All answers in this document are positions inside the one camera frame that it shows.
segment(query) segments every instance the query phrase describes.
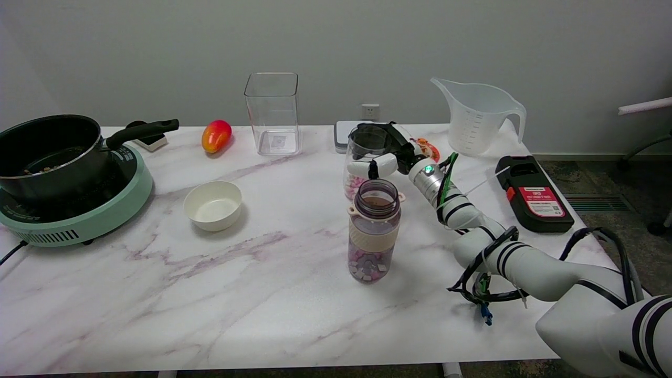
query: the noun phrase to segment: red mango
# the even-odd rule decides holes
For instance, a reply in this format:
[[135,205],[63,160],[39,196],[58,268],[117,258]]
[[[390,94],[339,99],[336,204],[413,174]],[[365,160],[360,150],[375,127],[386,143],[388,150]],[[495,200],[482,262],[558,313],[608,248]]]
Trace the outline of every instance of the red mango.
[[203,130],[201,146],[208,153],[215,153],[231,139],[231,125],[224,120],[214,120]]

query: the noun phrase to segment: mint green induction cooker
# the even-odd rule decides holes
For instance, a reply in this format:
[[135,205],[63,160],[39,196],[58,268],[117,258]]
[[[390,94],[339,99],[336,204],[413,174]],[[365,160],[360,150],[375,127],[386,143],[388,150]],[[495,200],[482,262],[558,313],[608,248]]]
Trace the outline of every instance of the mint green induction cooker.
[[0,223],[30,245],[88,244],[127,222],[152,191],[152,175],[140,153],[124,145],[103,182],[58,204],[22,204],[0,190]]

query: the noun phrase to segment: chair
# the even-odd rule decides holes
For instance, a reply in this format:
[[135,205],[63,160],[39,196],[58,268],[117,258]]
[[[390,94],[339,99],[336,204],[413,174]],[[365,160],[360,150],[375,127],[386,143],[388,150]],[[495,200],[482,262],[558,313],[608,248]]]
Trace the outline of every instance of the chair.
[[[621,116],[623,114],[645,112],[647,110],[665,108],[667,106],[672,106],[672,97],[663,98],[661,100],[643,102],[641,104],[622,106],[618,108],[618,115]],[[627,171],[628,169],[630,169],[630,162],[629,162],[630,158],[653,145],[657,145],[660,142],[669,141],[671,139],[672,139],[672,128],[670,129],[668,135],[657,138],[641,146],[637,146],[637,148],[633,149],[627,155],[621,157],[620,160],[616,163],[616,167],[618,167],[618,169],[621,171]],[[653,235],[662,235],[666,233],[667,230],[670,229],[670,227],[672,227],[672,209],[670,209],[667,218],[663,222],[651,222],[648,224],[646,229],[648,230],[649,233]]]

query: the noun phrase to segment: beige bottle sleeve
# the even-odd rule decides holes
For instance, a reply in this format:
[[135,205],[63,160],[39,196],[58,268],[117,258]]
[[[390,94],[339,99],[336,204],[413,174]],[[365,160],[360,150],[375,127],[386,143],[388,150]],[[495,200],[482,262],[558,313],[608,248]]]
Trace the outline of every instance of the beige bottle sleeve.
[[396,235],[399,233],[397,225],[390,233],[385,235],[369,235],[361,232],[350,219],[348,233],[352,243],[364,252],[378,253],[390,249],[396,242]]

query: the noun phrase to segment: marble tabletop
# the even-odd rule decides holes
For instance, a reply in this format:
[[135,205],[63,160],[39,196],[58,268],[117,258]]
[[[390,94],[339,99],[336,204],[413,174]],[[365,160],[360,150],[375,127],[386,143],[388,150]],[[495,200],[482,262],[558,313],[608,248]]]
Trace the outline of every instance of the marble tabletop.
[[[450,153],[448,125],[406,128]],[[127,224],[89,246],[28,246],[0,267],[1,374],[557,358],[534,329],[552,303],[494,304],[488,327],[446,291],[463,271],[450,251],[458,235],[400,174],[390,181],[407,200],[390,273],[374,285],[350,277],[344,155],[331,126],[302,126],[302,153],[291,157],[256,154],[249,127],[234,128],[234,143],[208,156],[201,132],[182,128],[158,151],[141,150],[155,189]],[[460,157],[454,182],[469,190],[500,156],[528,153],[507,122],[482,157]],[[182,210],[209,180],[243,193],[240,219],[219,233],[195,228]],[[470,199],[518,224],[496,180]],[[572,214],[574,229],[583,227]],[[570,235],[520,231],[551,256]],[[0,225],[0,251],[18,242]],[[569,260],[614,266],[592,238]],[[493,278],[492,290],[511,287]]]

